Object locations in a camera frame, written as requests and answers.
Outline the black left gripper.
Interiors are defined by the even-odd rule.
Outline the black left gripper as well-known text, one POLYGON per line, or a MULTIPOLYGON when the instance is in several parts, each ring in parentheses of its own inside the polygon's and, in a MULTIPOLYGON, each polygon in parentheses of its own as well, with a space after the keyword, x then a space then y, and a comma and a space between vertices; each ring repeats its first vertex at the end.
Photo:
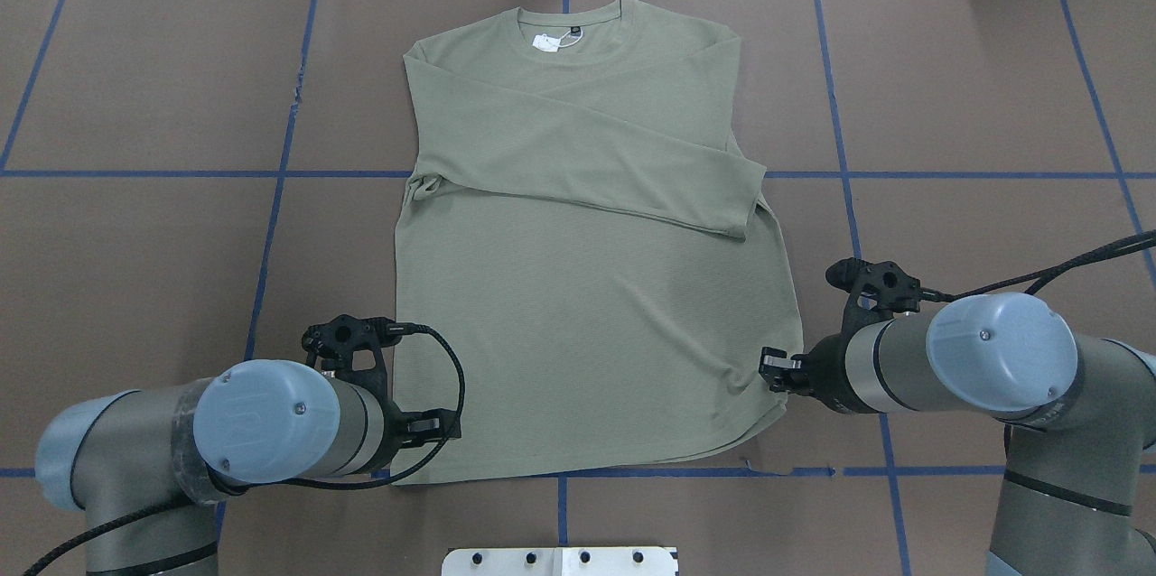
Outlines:
POLYGON ((384 406, 384 449, 392 460, 400 450, 438 441, 460 440, 460 412, 455 409, 402 411, 397 403, 384 406))

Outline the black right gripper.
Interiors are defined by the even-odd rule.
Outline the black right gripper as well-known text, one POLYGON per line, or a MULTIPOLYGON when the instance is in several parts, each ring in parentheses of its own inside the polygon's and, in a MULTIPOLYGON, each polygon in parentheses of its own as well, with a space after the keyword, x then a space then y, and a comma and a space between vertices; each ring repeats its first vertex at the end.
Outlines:
POLYGON ((825 337, 806 354, 781 348, 759 350, 759 372, 777 394, 812 396, 839 414, 858 414, 859 398, 851 386, 842 337, 825 337))

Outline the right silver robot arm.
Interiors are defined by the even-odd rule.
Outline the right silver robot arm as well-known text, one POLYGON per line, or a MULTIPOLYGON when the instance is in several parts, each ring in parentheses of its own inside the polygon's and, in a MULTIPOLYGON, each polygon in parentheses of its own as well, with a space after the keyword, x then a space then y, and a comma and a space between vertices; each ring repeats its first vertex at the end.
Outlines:
POLYGON ((765 347, 759 377, 842 414, 975 412, 1008 424, 988 575, 1151 575, 1133 525, 1153 452, 1153 354, 1081 337, 1027 293, 867 322, 805 354, 765 347))

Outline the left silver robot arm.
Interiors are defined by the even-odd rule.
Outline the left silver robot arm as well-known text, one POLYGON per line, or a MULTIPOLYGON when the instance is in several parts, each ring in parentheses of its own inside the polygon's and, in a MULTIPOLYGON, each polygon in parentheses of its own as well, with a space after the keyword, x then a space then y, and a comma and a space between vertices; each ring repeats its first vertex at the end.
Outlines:
POLYGON ((86 546, 90 575, 215 575, 215 507, 253 488, 354 492, 401 449, 438 455, 460 435, 451 409, 402 412, 383 370, 329 376, 286 359, 251 359, 175 387, 128 387, 72 404, 42 433, 42 496, 84 515, 86 531, 34 564, 86 546))

